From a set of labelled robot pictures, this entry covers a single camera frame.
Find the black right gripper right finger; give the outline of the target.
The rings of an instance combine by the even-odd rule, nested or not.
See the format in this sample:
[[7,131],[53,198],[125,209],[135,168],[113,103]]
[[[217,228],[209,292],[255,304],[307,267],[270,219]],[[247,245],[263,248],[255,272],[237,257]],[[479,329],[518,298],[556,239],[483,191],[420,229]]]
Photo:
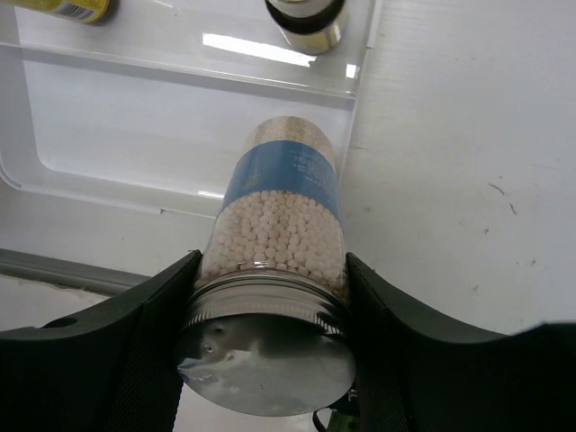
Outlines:
[[573,324],[477,328],[346,260],[363,431],[574,430]]

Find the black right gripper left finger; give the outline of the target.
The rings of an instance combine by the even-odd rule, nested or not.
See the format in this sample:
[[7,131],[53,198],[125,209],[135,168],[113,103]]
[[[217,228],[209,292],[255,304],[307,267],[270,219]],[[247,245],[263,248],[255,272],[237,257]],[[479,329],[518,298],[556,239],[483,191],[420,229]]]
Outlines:
[[170,431],[174,349],[201,254],[41,328],[1,334],[3,431]]

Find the silver-lid blue label jar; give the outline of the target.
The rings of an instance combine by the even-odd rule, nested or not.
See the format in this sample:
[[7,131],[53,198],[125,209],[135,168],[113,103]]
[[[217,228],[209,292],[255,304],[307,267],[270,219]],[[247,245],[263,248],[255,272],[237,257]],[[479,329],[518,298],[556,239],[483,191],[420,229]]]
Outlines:
[[247,139],[193,281],[177,370],[223,408],[286,417],[344,396],[356,377],[332,144],[274,117]]

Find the yellow label brown bottle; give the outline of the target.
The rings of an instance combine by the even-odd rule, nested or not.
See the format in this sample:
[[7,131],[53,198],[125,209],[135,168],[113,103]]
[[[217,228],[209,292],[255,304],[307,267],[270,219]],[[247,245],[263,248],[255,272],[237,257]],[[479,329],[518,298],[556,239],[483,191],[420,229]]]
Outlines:
[[75,23],[100,24],[114,16],[120,2],[116,0],[5,0],[3,4]]

